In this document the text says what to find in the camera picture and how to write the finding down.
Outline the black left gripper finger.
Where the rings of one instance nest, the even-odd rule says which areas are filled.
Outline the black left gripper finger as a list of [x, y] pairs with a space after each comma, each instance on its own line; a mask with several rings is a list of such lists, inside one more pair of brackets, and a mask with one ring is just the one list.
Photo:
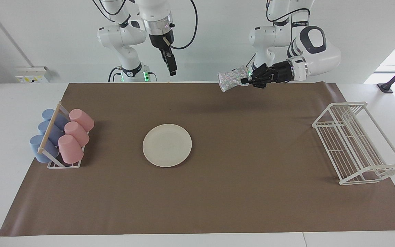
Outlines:
[[269, 72], [269, 67], [267, 66], [267, 64], [262, 64], [261, 66], [253, 69], [251, 77], [253, 79], [265, 77], [265, 74], [268, 72]]
[[242, 85], [252, 85], [259, 89], [265, 89], [267, 84], [270, 83], [270, 77], [254, 77], [254, 78], [242, 78], [241, 84]]

